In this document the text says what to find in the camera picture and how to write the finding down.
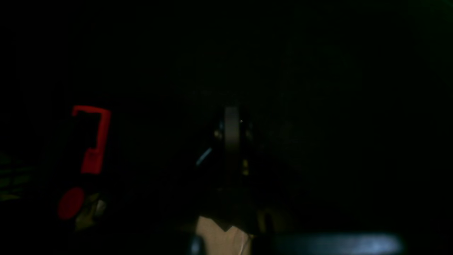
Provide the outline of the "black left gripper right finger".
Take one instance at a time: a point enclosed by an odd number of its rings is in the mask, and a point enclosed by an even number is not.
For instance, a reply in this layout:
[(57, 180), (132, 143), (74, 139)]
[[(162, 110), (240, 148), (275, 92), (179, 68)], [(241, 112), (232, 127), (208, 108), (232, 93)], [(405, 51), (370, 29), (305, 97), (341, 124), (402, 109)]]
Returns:
[(279, 231), (282, 198), (275, 160), (262, 148), (246, 110), (232, 107), (232, 225), (251, 236)]

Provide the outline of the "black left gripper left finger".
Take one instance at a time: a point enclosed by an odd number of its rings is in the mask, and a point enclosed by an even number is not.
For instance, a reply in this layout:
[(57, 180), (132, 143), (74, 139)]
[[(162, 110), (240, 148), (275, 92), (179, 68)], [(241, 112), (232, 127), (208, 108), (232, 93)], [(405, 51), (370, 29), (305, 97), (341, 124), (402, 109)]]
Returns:
[(195, 221), (205, 248), (234, 247), (234, 107), (218, 110), (175, 163), (175, 211)]

